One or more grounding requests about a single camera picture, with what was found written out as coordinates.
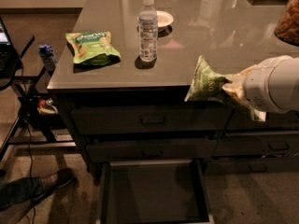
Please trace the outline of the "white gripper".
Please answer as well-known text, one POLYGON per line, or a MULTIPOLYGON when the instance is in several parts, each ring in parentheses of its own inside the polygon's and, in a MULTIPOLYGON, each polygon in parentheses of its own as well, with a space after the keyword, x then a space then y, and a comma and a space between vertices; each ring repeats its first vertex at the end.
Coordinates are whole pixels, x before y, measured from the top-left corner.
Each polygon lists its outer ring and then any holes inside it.
POLYGON ((272 113, 291 111, 293 110, 293 57, 283 55, 254 64, 233 75, 231 84, 224 84, 222 89, 245 107, 253 105, 260 111, 272 113))

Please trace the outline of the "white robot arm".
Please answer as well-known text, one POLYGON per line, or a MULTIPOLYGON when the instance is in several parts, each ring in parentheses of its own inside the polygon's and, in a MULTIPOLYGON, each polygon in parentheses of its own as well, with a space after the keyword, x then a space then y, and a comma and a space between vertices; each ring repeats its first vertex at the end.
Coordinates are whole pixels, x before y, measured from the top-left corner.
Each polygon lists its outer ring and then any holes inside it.
POLYGON ((232 76, 222 89, 240 104, 259 111, 299 111, 299 58, 266 59, 232 76))

